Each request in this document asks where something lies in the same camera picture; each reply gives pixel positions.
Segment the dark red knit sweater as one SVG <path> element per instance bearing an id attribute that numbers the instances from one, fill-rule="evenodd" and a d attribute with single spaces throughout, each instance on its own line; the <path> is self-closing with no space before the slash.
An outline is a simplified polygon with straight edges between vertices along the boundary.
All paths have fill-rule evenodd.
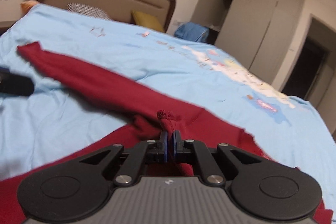
<path id="1" fill-rule="evenodd" d="M 17 52 L 40 73 L 131 122 L 2 181 L 1 223 L 331 223 L 318 182 L 274 161 L 242 128 L 38 42 Z M 182 137 L 178 158 L 175 130 Z M 158 162 L 162 131 L 167 162 Z"/>

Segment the blue clothes pile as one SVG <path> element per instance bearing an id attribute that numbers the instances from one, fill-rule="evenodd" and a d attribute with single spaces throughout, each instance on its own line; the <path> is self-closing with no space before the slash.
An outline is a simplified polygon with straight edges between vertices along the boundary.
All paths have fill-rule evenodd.
<path id="1" fill-rule="evenodd" d="M 174 37 L 176 38 L 201 43 L 205 43 L 208 36 L 208 28 L 193 22 L 183 23 L 176 29 L 174 33 Z"/>

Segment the light blue printed bedspread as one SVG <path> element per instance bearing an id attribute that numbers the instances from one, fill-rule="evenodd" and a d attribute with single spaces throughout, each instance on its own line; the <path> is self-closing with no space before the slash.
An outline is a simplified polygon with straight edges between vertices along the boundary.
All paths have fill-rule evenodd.
<path id="1" fill-rule="evenodd" d="M 309 102 L 279 93 L 215 46 L 47 5 L 35 6 L 1 36 L 1 65 L 35 83 L 30 97 L 1 95 L 1 179 L 67 156 L 126 124 L 40 75 L 17 54 L 18 46 L 32 42 L 210 110 L 253 135 L 272 159 L 314 177 L 327 198 L 335 194 L 335 142 Z"/>

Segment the orange pillow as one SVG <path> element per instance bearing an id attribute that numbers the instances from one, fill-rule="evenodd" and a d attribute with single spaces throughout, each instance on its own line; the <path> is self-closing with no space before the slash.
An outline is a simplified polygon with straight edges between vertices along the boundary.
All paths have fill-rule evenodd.
<path id="1" fill-rule="evenodd" d="M 21 11 L 26 14 L 37 4 L 39 4 L 39 2 L 36 0 L 24 1 L 21 3 Z"/>

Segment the checkered pillow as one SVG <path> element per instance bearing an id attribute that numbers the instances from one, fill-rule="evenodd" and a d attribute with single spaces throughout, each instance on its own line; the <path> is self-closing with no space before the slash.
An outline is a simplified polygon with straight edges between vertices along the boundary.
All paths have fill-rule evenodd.
<path id="1" fill-rule="evenodd" d="M 102 9 L 82 3 L 67 3 L 67 10 L 76 14 L 99 18 L 104 20 L 112 20 L 111 17 Z"/>

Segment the yellow pillow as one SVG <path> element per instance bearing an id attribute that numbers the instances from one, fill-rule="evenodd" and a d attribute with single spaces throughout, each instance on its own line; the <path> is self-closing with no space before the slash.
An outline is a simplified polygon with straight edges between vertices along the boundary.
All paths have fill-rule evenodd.
<path id="1" fill-rule="evenodd" d="M 136 25 L 146 27 L 158 32 L 165 32 L 163 26 L 160 24 L 156 16 L 152 16 L 150 14 L 140 11 L 132 11 L 131 15 Z"/>

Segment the grey built-in wardrobe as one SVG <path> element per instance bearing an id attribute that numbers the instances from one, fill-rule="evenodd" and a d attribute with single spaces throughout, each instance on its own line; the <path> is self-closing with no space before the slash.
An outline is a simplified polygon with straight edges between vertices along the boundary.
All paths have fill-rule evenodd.
<path id="1" fill-rule="evenodd" d="M 297 28 L 304 0 L 198 0 L 191 21 L 218 33 L 214 44 L 272 83 Z"/>

